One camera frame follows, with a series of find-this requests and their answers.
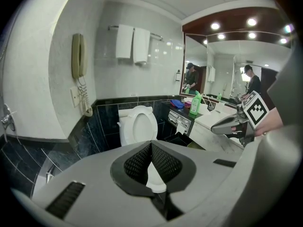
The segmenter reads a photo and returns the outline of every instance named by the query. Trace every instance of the cap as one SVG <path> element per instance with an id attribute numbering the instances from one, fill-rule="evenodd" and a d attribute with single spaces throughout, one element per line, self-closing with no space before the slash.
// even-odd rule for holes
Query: cap
<path id="1" fill-rule="evenodd" d="M 250 65 L 246 65 L 246 66 L 244 67 L 244 73 L 246 73 L 249 69 L 252 70 L 252 67 L 251 67 Z"/>
<path id="2" fill-rule="evenodd" d="M 193 66 L 194 66 L 194 64 L 190 62 L 189 64 L 187 64 L 186 69 L 190 69 L 190 68 L 192 68 Z"/>

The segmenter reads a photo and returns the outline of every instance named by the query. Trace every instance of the hand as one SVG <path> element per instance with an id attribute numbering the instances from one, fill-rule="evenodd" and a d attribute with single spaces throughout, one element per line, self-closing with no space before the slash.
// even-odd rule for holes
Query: hand
<path id="1" fill-rule="evenodd" d="M 276 108 L 269 111 L 269 114 L 255 129 L 255 136 L 260 136 L 266 132 L 279 129 L 283 126 L 283 122 Z"/>

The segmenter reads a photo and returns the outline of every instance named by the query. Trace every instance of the electrical outlet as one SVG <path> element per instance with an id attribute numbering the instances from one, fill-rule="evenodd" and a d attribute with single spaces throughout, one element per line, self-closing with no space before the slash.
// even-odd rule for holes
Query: electrical outlet
<path id="1" fill-rule="evenodd" d="M 71 99 L 74 104 L 74 108 L 77 107 L 80 103 L 80 91 L 77 87 L 71 87 Z"/>

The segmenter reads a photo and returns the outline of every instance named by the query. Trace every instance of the wall phone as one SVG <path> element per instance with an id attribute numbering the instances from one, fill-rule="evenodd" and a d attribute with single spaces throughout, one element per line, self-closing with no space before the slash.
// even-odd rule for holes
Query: wall phone
<path id="1" fill-rule="evenodd" d="M 85 116 L 91 117 L 93 115 L 93 110 L 89 104 L 89 97 L 84 78 L 87 72 L 87 67 L 87 46 L 84 36 L 81 34 L 74 34 L 72 38 L 71 52 L 72 77 L 78 81 L 77 87 L 81 95 L 82 112 Z"/>

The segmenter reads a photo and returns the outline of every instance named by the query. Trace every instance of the coiled phone cord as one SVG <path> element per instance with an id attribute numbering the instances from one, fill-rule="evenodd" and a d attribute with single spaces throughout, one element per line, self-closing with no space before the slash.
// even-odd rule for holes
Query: coiled phone cord
<path id="1" fill-rule="evenodd" d="M 84 80 L 84 84 L 82 84 L 78 78 L 78 82 L 80 84 L 77 85 L 78 89 L 80 91 L 80 95 L 81 95 L 81 103 L 82 103 L 82 110 L 83 110 L 83 114 L 87 117 L 91 117 L 93 115 L 93 109 L 91 108 L 90 104 L 89 104 L 89 96 L 87 93 L 87 86 L 86 86 L 86 81 L 85 78 L 83 77 Z"/>

